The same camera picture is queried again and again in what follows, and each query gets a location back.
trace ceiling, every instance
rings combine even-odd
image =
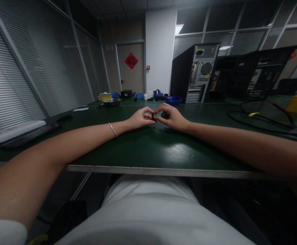
[[[81,0],[89,12],[101,21],[144,17],[145,11],[169,7],[195,7],[243,0]]]

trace person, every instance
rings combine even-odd
[[[168,104],[155,119],[263,171],[285,177],[297,193],[297,142],[257,132],[193,123]],[[35,145],[0,168],[0,244],[24,244],[27,230],[64,167],[126,131],[154,125],[149,107],[125,121],[75,129]],[[202,207],[175,177],[123,175],[101,208],[57,244],[253,244]]]

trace silver bracelet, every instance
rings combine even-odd
[[[111,124],[110,123],[108,123],[108,124],[110,125],[110,128],[112,129],[112,131],[115,133],[116,138],[118,138],[118,136],[117,136],[115,130],[113,129],[113,127],[111,126]]]

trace door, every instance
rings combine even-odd
[[[144,93],[144,44],[120,45],[117,53],[122,90]]]

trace white sleeve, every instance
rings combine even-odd
[[[26,227],[16,221],[0,220],[0,245],[23,245],[26,242]]]

